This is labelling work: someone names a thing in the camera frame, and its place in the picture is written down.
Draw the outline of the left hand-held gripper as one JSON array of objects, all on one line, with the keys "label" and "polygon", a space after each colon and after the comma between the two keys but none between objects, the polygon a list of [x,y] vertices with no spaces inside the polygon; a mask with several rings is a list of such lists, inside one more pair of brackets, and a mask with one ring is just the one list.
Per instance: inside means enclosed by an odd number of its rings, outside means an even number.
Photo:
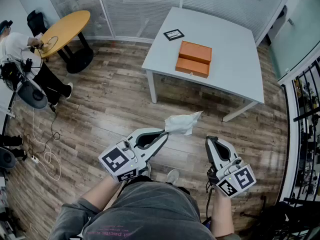
[{"label": "left hand-held gripper", "polygon": [[169,134],[164,129],[139,128],[127,138],[110,145],[98,159],[116,182],[128,181],[147,169],[147,161],[159,152],[168,138]]}]

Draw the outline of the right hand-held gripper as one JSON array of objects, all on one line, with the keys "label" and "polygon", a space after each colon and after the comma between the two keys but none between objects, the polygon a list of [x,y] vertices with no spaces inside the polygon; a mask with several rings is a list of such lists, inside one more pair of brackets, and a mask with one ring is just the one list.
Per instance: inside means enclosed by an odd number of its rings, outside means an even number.
[{"label": "right hand-held gripper", "polygon": [[[210,185],[219,189],[226,197],[233,198],[253,186],[257,180],[250,164],[242,158],[237,158],[234,146],[221,138],[208,135],[205,139],[205,149],[208,161],[212,167],[207,176]],[[220,168],[220,161],[230,162]]]}]

